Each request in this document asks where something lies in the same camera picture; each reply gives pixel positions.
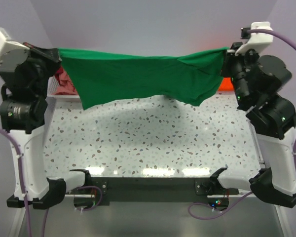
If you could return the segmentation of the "green t shirt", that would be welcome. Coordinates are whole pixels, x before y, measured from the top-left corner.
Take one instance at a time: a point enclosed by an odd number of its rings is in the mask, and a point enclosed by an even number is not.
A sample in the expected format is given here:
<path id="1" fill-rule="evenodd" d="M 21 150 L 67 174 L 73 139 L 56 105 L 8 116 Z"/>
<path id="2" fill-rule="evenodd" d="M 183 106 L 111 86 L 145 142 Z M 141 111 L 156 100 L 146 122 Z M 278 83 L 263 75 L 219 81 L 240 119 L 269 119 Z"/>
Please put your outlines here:
<path id="1" fill-rule="evenodd" d="M 199 106 L 218 90 L 226 48 L 186 56 L 134 56 L 59 48 L 86 110 L 115 100 L 166 95 Z"/>

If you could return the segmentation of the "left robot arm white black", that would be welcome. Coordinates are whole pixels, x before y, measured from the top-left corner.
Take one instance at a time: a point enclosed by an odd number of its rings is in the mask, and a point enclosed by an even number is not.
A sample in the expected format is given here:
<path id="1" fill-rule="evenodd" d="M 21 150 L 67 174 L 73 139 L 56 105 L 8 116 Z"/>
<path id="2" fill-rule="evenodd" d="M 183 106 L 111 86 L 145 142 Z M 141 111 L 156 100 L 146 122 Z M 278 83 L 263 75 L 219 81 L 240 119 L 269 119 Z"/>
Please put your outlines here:
<path id="1" fill-rule="evenodd" d="M 26 42 L 0 57 L 0 119 L 10 141 L 15 173 L 15 191 L 6 201 L 10 208 L 32 205 L 45 210 L 61 203 L 66 193 L 91 183 L 91 175 L 85 169 L 72 169 L 59 178 L 49 178 L 44 171 L 48 80 L 60 66 L 57 49 Z"/>

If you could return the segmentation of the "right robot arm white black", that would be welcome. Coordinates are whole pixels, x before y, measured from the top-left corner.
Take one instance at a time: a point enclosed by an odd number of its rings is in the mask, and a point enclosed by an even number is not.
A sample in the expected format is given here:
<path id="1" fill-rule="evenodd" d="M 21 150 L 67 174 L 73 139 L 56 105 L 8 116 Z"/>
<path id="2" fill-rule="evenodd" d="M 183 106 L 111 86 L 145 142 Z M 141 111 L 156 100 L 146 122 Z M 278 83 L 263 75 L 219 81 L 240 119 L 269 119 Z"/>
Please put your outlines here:
<path id="1" fill-rule="evenodd" d="M 238 109 L 246 112 L 255 129 L 262 165 L 249 174 L 220 168 L 210 181 L 218 190 L 246 190 L 263 202 L 292 208 L 296 205 L 296 110 L 278 94 L 292 73 L 276 56 L 261 56 L 252 48 L 237 53 L 242 45 L 234 42 L 226 51 L 222 75 L 231 79 Z"/>

